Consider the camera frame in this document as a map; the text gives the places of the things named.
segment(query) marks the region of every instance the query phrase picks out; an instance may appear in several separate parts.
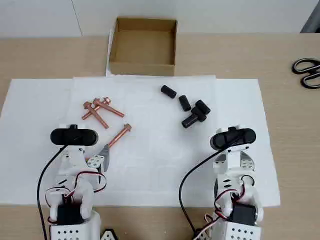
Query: copper bolt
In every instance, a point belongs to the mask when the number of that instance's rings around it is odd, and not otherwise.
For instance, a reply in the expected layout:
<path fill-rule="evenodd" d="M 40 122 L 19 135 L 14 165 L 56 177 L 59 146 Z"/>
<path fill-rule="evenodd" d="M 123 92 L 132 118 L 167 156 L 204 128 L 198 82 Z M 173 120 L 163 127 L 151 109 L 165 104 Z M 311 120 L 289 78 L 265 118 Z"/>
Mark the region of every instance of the copper bolt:
<path fill-rule="evenodd" d="M 125 124 L 124 128 L 109 142 L 108 146 L 111 148 L 113 144 L 115 144 L 123 135 L 126 134 L 126 132 L 131 131 L 131 125 L 130 124 Z"/>
<path fill-rule="evenodd" d="M 108 97 L 105 97 L 102 103 L 109 105 L 111 103 L 111 99 Z M 101 107 L 99 105 L 96 105 L 93 110 L 97 111 L 99 108 L 101 108 Z M 91 115 L 92 115 L 91 112 L 87 112 L 85 115 L 82 116 L 82 120 L 86 120 Z"/>
<path fill-rule="evenodd" d="M 108 104 L 104 104 L 103 102 L 100 102 L 98 98 L 95 98 L 92 102 L 95 106 L 100 106 L 101 108 L 104 108 L 105 110 L 108 110 L 119 117 L 123 118 L 125 115 L 122 112 L 119 112 L 118 110 L 115 110 L 113 107 L 110 107 Z"/>
<path fill-rule="evenodd" d="M 102 124 L 102 126 L 107 129 L 109 128 L 108 124 L 102 119 L 102 117 L 92 108 L 92 103 L 86 101 L 83 106 L 84 109 L 88 109 L 88 111 Z"/>

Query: black scissor handle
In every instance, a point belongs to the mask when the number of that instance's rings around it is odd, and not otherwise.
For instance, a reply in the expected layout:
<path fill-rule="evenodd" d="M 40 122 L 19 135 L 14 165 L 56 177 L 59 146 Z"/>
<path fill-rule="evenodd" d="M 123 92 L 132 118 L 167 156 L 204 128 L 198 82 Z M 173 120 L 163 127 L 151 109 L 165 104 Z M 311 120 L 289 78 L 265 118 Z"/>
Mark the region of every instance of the black scissor handle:
<path fill-rule="evenodd" d="M 311 64 L 313 64 L 313 66 L 306 67 L 303 69 L 298 69 L 297 67 L 301 63 L 311 63 Z M 294 74 L 306 74 L 306 73 L 312 74 L 312 73 L 316 72 L 318 69 L 320 69 L 320 61 L 315 58 L 301 58 L 298 61 L 294 62 L 292 65 L 292 72 Z"/>
<path fill-rule="evenodd" d="M 305 76 L 301 79 L 300 83 L 307 89 L 320 89 L 320 84 L 311 85 L 307 81 L 320 77 L 320 71 L 315 71 L 313 74 Z"/>

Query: white paper sheet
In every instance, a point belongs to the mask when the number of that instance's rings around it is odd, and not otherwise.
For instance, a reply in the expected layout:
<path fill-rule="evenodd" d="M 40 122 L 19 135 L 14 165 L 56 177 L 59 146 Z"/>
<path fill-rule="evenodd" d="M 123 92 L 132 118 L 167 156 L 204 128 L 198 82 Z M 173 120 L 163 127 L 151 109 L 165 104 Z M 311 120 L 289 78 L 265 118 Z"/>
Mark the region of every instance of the white paper sheet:
<path fill-rule="evenodd" d="M 209 140 L 217 127 L 229 124 L 244 124 L 257 132 L 256 149 L 252 146 L 249 154 L 256 164 L 261 201 L 264 207 L 279 205 L 277 176 L 258 81 L 218 80 L 215 85 L 213 80 L 199 76 L 13 80 L 0 118 L 0 149 L 2 161 L 15 162 L 2 165 L 0 181 L 6 185 L 2 188 L 0 203 L 36 203 L 35 189 L 41 169 L 58 150 L 50 142 L 50 132 L 60 123 L 76 121 L 99 133 L 98 144 L 87 148 L 87 154 L 99 151 L 124 123 L 132 125 L 132 131 L 110 149 L 108 186 L 95 195 L 96 205 L 178 206 L 182 177 L 213 152 Z M 212 109 L 208 119 L 185 130 L 181 121 L 189 113 L 181 110 L 178 99 L 170 99 L 160 92 L 162 84 L 168 84 L 178 94 L 186 94 L 191 104 L 203 99 Z M 232 93 L 230 99 L 225 100 L 228 93 Z M 123 111 L 125 118 L 100 110 L 110 125 L 107 130 L 93 117 L 80 120 L 86 112 L 82 104 L 95 96 L 110 97 L 111 106 Z M 23 106 L 21 99 L 26 99 Z M 34 105 L 49 110 L 22 118 Z M 54 172 L 53 167 L 46 174 L 42 189 L 50 186 Z M 212 172 L 212 163 L 208 162 L 186 181 L 183 189 L 186 206 L 213 205 Z"/>

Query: black cable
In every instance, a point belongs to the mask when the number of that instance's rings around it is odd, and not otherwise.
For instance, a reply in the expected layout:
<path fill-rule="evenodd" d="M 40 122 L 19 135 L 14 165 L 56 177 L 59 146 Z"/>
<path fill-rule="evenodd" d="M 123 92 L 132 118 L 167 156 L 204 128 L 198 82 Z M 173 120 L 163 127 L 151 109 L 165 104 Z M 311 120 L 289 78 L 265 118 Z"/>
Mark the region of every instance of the black cable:
<path fill-rule="evenodd" d="M 47 231 L 46 231 L 46 225 L 45 225 L 45 220 L 44 220 L 44 215 L 42 213 L 42 209 L 41 209 L 41 204 L 40 204 L 40 184 L 42 181 L 42 178 L 47 170 L 47 168 L 49 167 L 49 165 L 58 157 L 58 155 L 67 147 L 68 145 L 64 145 L 63 147 L 60 148 L 60 150 L 51 158 L 51 160 L 45 165 L 45 167 L 43 168 L 40 177 L 39 177 L 39 181 L 38 181 L 38 185 L 36 188 L 36 201 L 37 201 L 37 205 L 38 205 L 38 209 L 39 209 L 39 215 L 40 215 L 40 219 L 41 219 L 41 225 L 42 225 L 42 231 L 43 231 L 43 237 L 44 240 L 47 240 Z"/>
<path fill-rule="evenodd" d="M 180 187 L 179 187 L 179 202 L 180 202 L 180 206 L 181 209 L 184 213 L 185 218 L 187 219 L 190 227 L 192 228 L 192 231 L 195 233 L 196 232 L 196 228 L 193 225 L 190 217 L 188 216 L 188 213 L 184 207 L 184 204 L 182 203 L 182 197 L 181 197 L 181 193 L 182 193 L 182 187 L 187 179 L 187 177 L 193 172 L 195 171 L 197 168 L 201 167 L 203 164 L 205 164 L 206 162 L 208 162 L 210 159 L 214 158 L 215 156 L 217 156 L 218 154 L 222 153 L 223 151 L 227 150 L 228 148 L 230 148 L 233 144 L 235 144 L 240 138 L 242 138 L 244 135 L 246 134 L 245 131 L 242 131 L 241 134 L 239 134 L 237 137 L 235 137 L 232 141 L 230 141 L 228 144 L 225 145 L 225 147 L 222 147 L 219 151 L 215 152 L 214 154 L 210 155 L 209 157 L 207 157 L 205 160 L 203 160 L 202 162 L 198 163 L 196 166 L 194 166 L 190 171 L 187 172 L 187 174 L 184 176 L 184 178 L 182 179 L 181 183 L 180 183 Z"/>

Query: cardboard box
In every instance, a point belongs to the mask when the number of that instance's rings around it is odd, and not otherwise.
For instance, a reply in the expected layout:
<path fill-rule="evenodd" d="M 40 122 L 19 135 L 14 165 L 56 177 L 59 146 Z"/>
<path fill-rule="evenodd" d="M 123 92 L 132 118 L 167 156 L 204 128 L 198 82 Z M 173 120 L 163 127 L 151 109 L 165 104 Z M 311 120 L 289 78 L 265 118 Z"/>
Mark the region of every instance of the cardboard box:
<path fill-rule="evenodd" d="M 110 34 L 107 71 L 173 76 L 176 33 L 176 20 L 118 17 Z"/>

